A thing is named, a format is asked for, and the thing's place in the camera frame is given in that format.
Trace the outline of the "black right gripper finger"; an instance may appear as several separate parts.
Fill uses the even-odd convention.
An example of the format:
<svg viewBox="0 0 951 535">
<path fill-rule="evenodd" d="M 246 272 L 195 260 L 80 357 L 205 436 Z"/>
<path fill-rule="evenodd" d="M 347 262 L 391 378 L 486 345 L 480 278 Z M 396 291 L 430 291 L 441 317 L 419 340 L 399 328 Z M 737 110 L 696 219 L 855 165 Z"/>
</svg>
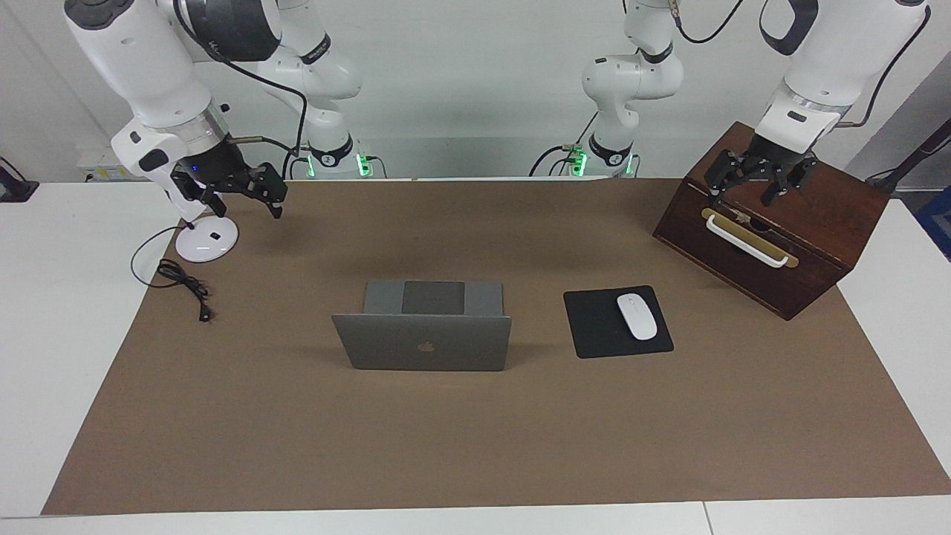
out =
<svg viewBox="0 0 951 535">
<path fill-rule="evenodd" d="M 207 211 L 220 218 L 227 214 L 220 195 L 211 187 L 202 187 L 185 172 L 172 173 L 172 203 L 179 210 L 181 220 L 186 222 L 194 222 Z"/>
<path fill-rule="evenodd" d="M 274 219 L 281 219 L 282 204 L 288 196 L 288 185 L 273 165 L 248 167 L 241 173 L 244 181 L 241 194 L 265 204 Z"/>
</svg>

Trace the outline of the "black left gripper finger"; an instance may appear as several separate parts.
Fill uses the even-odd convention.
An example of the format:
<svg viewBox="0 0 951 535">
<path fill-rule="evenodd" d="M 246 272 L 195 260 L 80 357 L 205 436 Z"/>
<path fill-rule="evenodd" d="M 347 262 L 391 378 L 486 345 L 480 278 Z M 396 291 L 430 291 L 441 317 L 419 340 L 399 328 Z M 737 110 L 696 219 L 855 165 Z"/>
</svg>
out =
<svg viewBox="0 0 951 535">
<path fill-rule="evenodd" d="M 721 150 L 713 160 L 709 169 L 704 173 L 704 183 L 707 184 L 709 204 L 717 204 L 729 189 L 747 182 L 741 164 L 743 159 L 730 150 Z"/>
<path fill-rule="evenodd" d="M 785 195 L 791 189 L 801 189 L 811 179 L 817 166 L 816 157 L 805 157 L 793 165 L 771 163 L 765 170 L 765 177 L 770 185 L 762 194 L 763 206 L 770 207 L 778 197 Z"/>
</svg>

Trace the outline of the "grey aluminium laptop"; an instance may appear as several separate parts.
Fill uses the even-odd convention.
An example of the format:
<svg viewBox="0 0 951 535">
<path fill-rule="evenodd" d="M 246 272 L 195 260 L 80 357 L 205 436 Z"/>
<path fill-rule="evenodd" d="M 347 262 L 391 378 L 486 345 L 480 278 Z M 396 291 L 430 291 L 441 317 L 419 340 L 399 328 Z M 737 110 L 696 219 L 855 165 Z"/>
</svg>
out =
<svg viewBox="0 0 951 535">
<path fill-rule="evenodd" d="M 512 317 L 500 282 L 374 279 L 360 313 L 331 318 L 355 369 L 506 368 Z"/>
</svg>

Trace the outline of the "white desk lamp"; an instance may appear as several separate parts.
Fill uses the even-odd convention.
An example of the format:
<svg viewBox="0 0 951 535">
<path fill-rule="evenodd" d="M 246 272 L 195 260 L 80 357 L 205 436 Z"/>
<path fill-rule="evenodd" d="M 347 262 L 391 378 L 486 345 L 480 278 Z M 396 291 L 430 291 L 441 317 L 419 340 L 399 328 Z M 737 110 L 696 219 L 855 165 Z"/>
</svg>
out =
<svg viewBox="0 0 951 535">
<path fill-rule="evenodd" d="M 175 240 L 176 253 L 189 263 L 210 263 L 234 248 L 240 237 L 230 218 L 207 216 L 189 223 Z"/>
</svg>

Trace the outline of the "dark wooden box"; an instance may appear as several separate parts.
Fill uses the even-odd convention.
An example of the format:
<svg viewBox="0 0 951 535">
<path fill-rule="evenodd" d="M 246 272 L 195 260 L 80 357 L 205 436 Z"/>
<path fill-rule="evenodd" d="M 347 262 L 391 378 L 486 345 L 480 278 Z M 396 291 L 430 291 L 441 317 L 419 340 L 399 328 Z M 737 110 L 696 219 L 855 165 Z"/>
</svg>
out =
<svg viewBox="0 0 951 535">
<path fill-rule="evenodd" d="M 685 175 L 653 235 L 730 287 L 790 320 L 832 289 L 858 264 L 889 196 L 842 170 L 819 162 L 801 189 L 770 207 L 762 204 L 767 181 L 729 189 L 717 204 L 707 200 L 704 173 L 724 149 L 750 145 L 751 126 L 736 122 Z M 795 268 L 771 268 L 713 235 L 703 209 L 713 209 L 799 259 Z"/>
</svg>

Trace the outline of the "brass box plate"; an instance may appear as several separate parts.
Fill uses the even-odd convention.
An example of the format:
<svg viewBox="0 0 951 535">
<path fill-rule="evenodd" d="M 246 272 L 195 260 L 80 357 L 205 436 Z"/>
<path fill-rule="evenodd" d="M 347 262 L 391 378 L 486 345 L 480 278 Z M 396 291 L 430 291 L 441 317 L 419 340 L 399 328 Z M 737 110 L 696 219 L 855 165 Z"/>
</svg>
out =
<svg viewBox="0 0 951 535">
<path fill-rule="evenodd" d="M 743 227 L 743 228 L 744 228 L 744 231 L 740 231 L 740 230 L 738 230 L 737 227 L 734 227 L 734 233 L 737 234 L 737 235 L 744 235 L 744 237 L 746 237 L 747 239 L 750 239 L 751 237 L 754 237 L 754 236 L 755 236 L 755 238 L 753 238 L 753 240 L 754 240 L 754 241 L 757 241 L 759 244 L 763 244 L 763 245 L 765 245 L 765 243 L 767 243 L 767 241 L 768 241 L 767 239 L 765 239 L 765 238 L 761 237 L 760 235 L 757 235 L 756 233 L 754 233 L 752 230 L 748 230 L 748 228 L 742 226 L 740 223 L 734 222 L 733 220 L 731 220 L 730 218 L 726 217 L 725 215 L 722 215 L 722 214 L 720 214 L 720 213 L 717 213 L 717 211 L 715 211 L 715 210 L 713 210 L 713 209 L 703 209 L 703 210 L 701 210 L 701 216 L 702 216 L 702 218 L 703 218 L 703 220 L 704 220 L 704 226 L 706 226 L 706 216 L 708 216 L 708 215 L 710 215 L 710 214 L 716 214 L 716 215 L 718 216 L 718 219 L 719 219 L 718 224 L 720 224 L 720 226 L 724 226 L 724 222 L 723 222 L 722 220 L 723 220 L 723 219 L 727 219 L 728 221 L 732 222 L 732 224 L 728 224 L 728 223 L 727 223 L 727 226 L 731 226 L 731 227 L 733 227 L 733 226 Z M 782 248 L 776 246 L 775 244 L 772 244 L 772 246 L 774 246 L 775 248 L 778 248 L 778 250 L 783 250 Z M 786 254 L 788 254 L 789 256 L 792 257 L 792 259 L 789 261 L 789 264 L 786 265 L 784 268 L 797 268 L 798 265 L 799 265 L 799 259 L 798 259 L 797 257 L 795 257 L 792 253 L 788 253 L 786 250 L 783 250 L 783 251 L 784 251 Z"/>
</svg>

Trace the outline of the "white power strip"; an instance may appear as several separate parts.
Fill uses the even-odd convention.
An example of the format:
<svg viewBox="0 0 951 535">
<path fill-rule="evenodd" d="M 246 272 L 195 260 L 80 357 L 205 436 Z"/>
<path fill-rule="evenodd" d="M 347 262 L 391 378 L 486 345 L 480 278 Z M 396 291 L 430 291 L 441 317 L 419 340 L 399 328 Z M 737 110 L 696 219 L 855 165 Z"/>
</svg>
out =
<svg viewBox="0 0 951 535">
<path fill-rule="evenodd" d="M 91 182 L 140 182 L 145 179 L 131 173 L 110 150 L 85 150 L 81 152 L 76 167 L 80 179 Z"/>
</svg>

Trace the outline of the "black stand pole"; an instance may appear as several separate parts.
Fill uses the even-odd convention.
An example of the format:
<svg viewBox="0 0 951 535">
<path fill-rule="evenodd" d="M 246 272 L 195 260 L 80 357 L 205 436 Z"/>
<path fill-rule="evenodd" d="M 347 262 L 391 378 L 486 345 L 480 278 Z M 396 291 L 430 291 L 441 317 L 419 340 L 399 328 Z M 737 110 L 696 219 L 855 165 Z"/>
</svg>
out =
<svg viewBox="0 0 951 535">
<path fill-rule="evenodd" d="M 865 179 L 867 185 L 886 194 L 895 192 L 901 180 L 926 159 L 939 153 L 951 143 L 951 117 L 932 132 L 917 149 L 914 149 L 899 165 L 883 170 Z"/>
</svg>

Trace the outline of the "blue crate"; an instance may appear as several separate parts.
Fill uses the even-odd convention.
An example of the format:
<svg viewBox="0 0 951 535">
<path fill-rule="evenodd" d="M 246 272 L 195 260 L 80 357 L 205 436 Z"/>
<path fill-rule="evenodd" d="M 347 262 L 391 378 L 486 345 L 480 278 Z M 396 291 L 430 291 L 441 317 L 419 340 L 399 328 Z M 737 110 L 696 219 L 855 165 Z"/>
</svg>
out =
<svg viewBox="0 0 951 535">
<path fill-rule="evenodd" d="M 951 263 L 951 186 L 918 209 L 914 217 Z"/>
</svg>

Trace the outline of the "white computer mouse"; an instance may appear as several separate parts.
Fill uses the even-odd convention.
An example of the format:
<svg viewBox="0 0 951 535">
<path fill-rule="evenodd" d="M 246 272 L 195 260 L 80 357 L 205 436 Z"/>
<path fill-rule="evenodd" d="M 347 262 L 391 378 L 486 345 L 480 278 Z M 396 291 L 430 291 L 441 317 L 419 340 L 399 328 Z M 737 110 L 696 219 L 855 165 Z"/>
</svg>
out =
<svg viewBox="0 0 951 535">
<path fill-rule="evenodd" d="M 638 341 L 656 338 L 658 328 L 655 315 L 640 294 L 619 295 L 616 305 L 633 338 Z"/>
</svg>

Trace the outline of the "black mouse pad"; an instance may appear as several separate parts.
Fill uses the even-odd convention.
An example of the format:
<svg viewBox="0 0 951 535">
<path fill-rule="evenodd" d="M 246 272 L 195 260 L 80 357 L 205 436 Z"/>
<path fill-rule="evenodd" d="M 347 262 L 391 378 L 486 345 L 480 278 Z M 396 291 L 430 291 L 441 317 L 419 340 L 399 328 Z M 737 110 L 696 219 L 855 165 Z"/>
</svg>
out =
<svg viewBox="0 0 951 535">
<path fill-rule="evenodd" d="M 640 294 L 648 302 L 657 323 L 656 338 L 638 341 L 632 337 L 616 305 L 616 298 L 622 294 Z M 657 354 L 675 349 L 655 289 L 649 285 L 568 291 L 563 300 L 575 354 L 580 359 Z"/>
</svg>

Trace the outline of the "brown table mat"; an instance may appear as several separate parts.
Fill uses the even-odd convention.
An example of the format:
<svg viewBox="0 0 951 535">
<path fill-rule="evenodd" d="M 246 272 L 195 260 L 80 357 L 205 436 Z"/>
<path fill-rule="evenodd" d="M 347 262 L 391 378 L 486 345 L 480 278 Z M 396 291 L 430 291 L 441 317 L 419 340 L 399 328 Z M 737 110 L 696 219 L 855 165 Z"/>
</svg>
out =
<svg viewBox="0 0 951 535">
<path fill-rule="evenodd" d="M 951 494 L 843 296 L 778 318 L 652 236 L 676 180 L 335 182 L 227 200 L 197 320 L 147 291 L 44 514 Z M 357 370 L 373 279 L 492 280 L 503 372 Z M 672 352 L 580 359 L 563 294 L 649 285 Z"/>
</svg>

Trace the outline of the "black clamp mount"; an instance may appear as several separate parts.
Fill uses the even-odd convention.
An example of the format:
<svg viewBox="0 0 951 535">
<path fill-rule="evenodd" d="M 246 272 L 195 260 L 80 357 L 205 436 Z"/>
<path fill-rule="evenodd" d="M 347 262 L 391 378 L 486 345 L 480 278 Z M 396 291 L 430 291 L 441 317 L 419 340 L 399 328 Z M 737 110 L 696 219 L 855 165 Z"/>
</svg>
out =
<svg viewBox="0 0 951 535">
<path fill-rule="evenodd" d="M 26 179 L 7 158 L 0 156 L 0 203 L 27 202 L 39 186 L 39 182 Z"/>
</svg>

